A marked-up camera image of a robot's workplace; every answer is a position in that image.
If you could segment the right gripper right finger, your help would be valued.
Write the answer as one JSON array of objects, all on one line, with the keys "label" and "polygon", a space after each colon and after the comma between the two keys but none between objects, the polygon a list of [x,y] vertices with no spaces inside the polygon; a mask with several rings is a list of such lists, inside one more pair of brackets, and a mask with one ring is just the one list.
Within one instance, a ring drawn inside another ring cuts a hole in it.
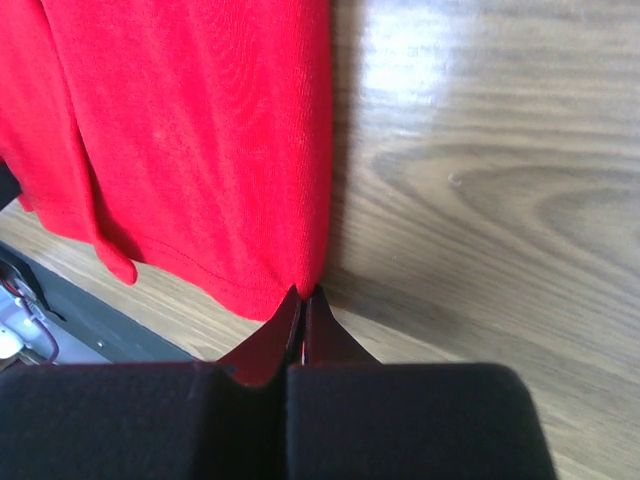
[{"label": "right gripper right finger", "polygon": [[287,372],[291,479],[553,479],[531,394],[494,363],[383,364],[309,298]]}]

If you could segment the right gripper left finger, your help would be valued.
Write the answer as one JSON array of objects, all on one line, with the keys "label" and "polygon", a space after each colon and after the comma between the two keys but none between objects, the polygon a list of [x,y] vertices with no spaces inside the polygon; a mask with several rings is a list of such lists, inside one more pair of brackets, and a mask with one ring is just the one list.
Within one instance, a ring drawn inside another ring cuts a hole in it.
[{"label": "right gripper left finger", "polygon": [[1,376],[5,479],[281,479],[302,302],[216,362],[15,367]]}]

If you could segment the bright red t shirt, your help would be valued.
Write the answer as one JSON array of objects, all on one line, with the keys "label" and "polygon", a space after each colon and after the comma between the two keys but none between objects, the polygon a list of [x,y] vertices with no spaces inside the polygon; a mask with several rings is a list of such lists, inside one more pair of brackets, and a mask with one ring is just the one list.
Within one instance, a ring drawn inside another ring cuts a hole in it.
[{"label": "bright red t shirt", "polygon": [[119,280],[167,271],[242,317],[327,249],[326,1],[5,1],[1,161]]}]

